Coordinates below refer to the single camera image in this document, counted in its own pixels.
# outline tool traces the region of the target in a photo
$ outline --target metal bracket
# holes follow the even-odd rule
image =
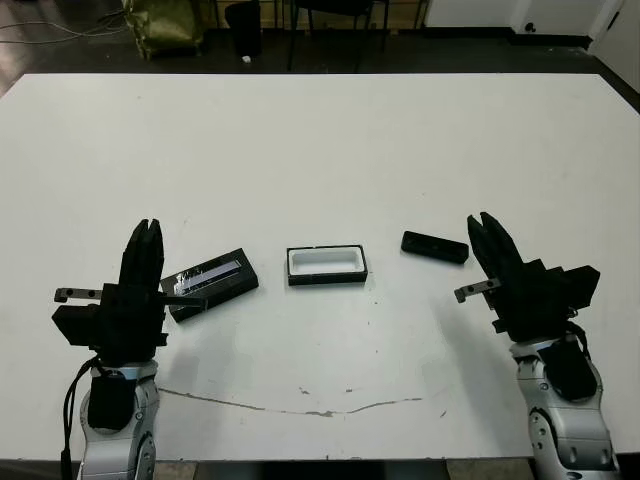
[[[102,290],[88,290],[86,288],[56,288],[53,301],[56,303],[67,303],[69,298],[78,298],[81,300],[100,300],[102,298]]]
[[[484,282],[474,283],[473,285],[458,288],[457,290],[454,290],[453,293],[455,294],[458,303],[464,303],[467,297],[477,295],[479,293],[490,292],[500,286],[502,286],[500,280],[497,278],[490,278]]]

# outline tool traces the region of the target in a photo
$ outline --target white table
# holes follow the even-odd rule
[[[165,274],[243,247],[260,280],[166,321],[160,459],[530,455],[509,339],[453,296],[477,262],[400,251],[483,209],[524,258],[602,272],[578,321],[615,448],[640,450],[639,135],[588,75],[25,76],[0,100],[0,458],[59,458],[90,352],[54,289],[115,281],[145,217]],[[287,247],[348,243],[364,287],[287,286]]]

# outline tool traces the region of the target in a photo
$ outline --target black box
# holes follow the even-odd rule
[[[244,251],[239,248],[208,262],[188,268],[160,281],[167,295],[207,300],[205,310],[231,300],[258,286],[258,277],[253,271]],[[203,310],[198,307],[172,305],[169,313],[176,322],[193,317]]]

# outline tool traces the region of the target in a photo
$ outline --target chair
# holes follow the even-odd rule
[[[371,22],[371,11],[373,10],[374,1],[385,4],[384,26],[382,35],[382,51],[385,49],[387,37],[387,23],[389,19],[389,3],[391,0],[290,0],[291,2],[291,44],[289,46],[289,60],[287,62],[287,70],[291,71],[293,66],[293,51],[295,48],[296,30],[298,27],[298,14],[301,8],[307,10],[309,17],[309,31],[313,34],[313,11],[334,13],[337,15],[346,15],[353,17],[353,30],[358,27],[358,18],[365,16],[364,36],[362,44],[358,50],[358,57],[355,65],[355,72],[360,68],[360,61],[369,31],[369,23]]]

